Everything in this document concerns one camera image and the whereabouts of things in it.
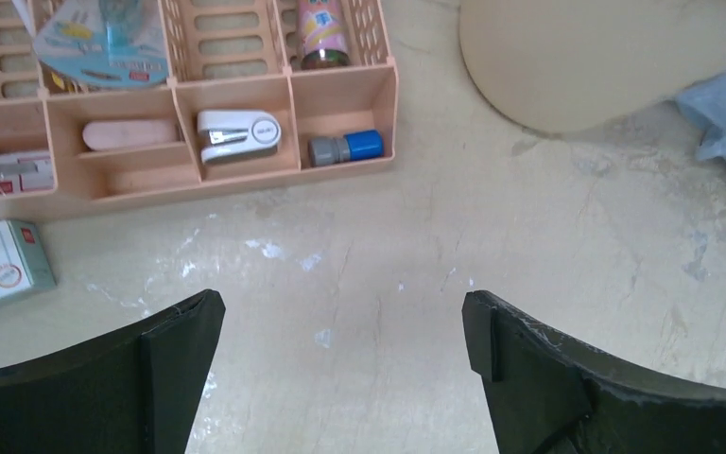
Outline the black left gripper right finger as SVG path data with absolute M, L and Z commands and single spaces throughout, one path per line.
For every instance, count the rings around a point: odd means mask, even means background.
M 487 290 L 462 322 L 502 453 L 726 453 L 726 389 L 618 358 Z

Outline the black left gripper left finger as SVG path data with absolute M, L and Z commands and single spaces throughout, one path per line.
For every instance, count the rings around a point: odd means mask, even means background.
M 206 289 L 0 368 L 0 453 L 182 453 L 224 315 L 220 294 Z

